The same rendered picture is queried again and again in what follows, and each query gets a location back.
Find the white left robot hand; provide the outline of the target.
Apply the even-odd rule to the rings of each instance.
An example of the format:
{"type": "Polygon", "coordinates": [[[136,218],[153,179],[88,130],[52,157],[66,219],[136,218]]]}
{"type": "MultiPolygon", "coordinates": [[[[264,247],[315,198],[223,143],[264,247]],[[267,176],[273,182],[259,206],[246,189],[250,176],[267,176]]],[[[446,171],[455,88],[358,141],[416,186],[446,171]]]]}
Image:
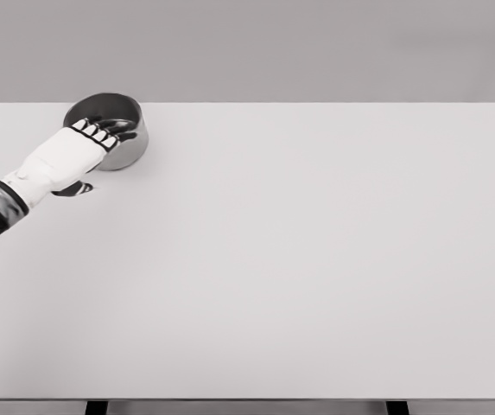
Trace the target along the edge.
{"type": "Polygon", "coordinates": [[[49,193],[72,197],[92,190],[92,185],[83,182],[82,177],[95,170],[117,144],[116,132],[110,133],[82,118],[58,130],[23,163],[45,166],[53,181],[49,193]]]}

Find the grey metal pot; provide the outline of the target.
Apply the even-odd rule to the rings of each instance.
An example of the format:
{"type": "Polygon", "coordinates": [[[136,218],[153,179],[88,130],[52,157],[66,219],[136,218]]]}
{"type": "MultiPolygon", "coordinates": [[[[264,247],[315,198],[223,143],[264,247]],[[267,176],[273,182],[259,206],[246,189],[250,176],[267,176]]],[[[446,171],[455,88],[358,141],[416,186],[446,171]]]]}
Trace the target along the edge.
{"type": "Polygon", "coordinates": [[[118,144],[95,169],[114,171],[135,163],[146,151],[149,133],[140,105],[120,93],[97,93],[75,103],[68,111],[63,126],[87,118],[110,133],[116,132],[118,144]]]}

